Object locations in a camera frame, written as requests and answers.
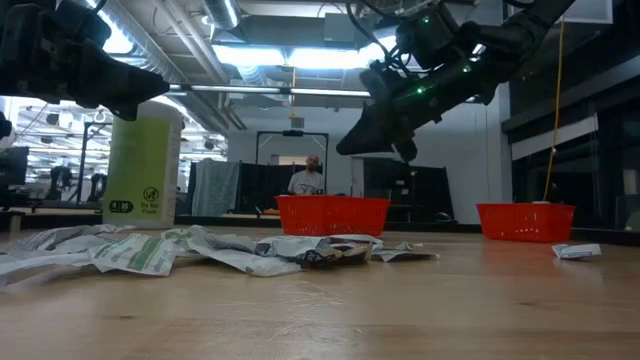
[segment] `plastic container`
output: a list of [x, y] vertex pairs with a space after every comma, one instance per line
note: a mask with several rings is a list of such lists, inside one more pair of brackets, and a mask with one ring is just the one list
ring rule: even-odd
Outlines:
[[384, 230], [389, 200], [347, 196], [277, 196], [282, 230], [289, 235], [365, 234]]
[[484, 236], [542, 243], [569, 240], [575, 211], [575, 206], [547, 203], [477, 206]]
[[148, 101], [136, 121], [113, 120], [103, 222], [159, 229], [173, 226], [182, 114]]

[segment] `person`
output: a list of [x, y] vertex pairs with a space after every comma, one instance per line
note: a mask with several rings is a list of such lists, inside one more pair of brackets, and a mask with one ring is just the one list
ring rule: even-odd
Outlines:
[[290, 194], [313, 195], [324, 191], [324, 177], [316, 171], [319, 163], [318, 155], [307, 157], [307, 169], [293, 174], [289, 181]]

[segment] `wooden tabletop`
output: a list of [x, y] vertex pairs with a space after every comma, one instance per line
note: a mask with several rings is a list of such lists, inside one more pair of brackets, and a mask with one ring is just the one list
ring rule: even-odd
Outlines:
[[[278, 229], [220, 233], [260, 237]], [[640, 250], [589, 262], [479, 235], [386, 233], [438, 261], [250, 277], [82, 271], [0, 294], [0, 359], [638, 359]]]

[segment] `wooden table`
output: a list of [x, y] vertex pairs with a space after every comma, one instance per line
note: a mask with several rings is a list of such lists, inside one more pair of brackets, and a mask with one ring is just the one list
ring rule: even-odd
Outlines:
[[[260, 237], [278, 229], [221, 228]], [[0, 358], [638, 359], [640, 250], [590, 262], [479, 235], [387, 233], [439, 261], [255, 278], [83, 273], [0, 294]]]

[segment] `red basket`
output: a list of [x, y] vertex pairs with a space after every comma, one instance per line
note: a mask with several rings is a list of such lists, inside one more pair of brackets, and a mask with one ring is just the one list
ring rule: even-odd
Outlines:
[[365, 234], [384, 230], [389, 200], [347, 196], [277, 196], [282, 230], [289, 235]]
[[543, 243], [569, 240], [575, 209], [546, 203], [478, 204], [484, 236]]

